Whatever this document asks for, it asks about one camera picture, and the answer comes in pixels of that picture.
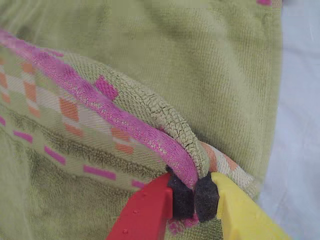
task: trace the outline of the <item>white background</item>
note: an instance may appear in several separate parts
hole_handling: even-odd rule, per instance
[[[283,66],[260,206],[294,239],[320,240],[320,0],[283,0]]]

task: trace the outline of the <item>yellow clip arm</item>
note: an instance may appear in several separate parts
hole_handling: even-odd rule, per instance
[[[221,219],[224,240],[290,240],[266,213],[231,179],[211,173],[219,202],[216,217]]]

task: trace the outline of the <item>towel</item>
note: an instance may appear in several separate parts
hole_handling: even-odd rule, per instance
[[[105,239],[166,164],[190,188],[219,171],[257,196],[278,97],[279,8],[0,4],[4,240]],[[169,222],[165,239],[222,238],[217,219],[186,225]]]

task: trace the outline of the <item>folded towel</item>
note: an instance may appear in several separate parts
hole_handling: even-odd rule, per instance
[[[13,34],[0,31],[1,238],[103,240],[166,164],[190,188],[211,170],[258,194],[277,108],[279,8],[5,0],[0,11]],[[184,232],[187,220],[168,224],[178,233],[168,240],[222,237],[216,219]]]

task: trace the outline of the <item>black foam pad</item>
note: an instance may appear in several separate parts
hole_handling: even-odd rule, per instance
[[[192,218],[195,212],[194,193],[188,188],[167,166],[166,170],[171,173],[168,187],[172,189],[173,218],[176,220]]]
[[[199,179],[194,188],[195,211],[200,223],[213,219],[218,210],[219,193],[211,174]]]

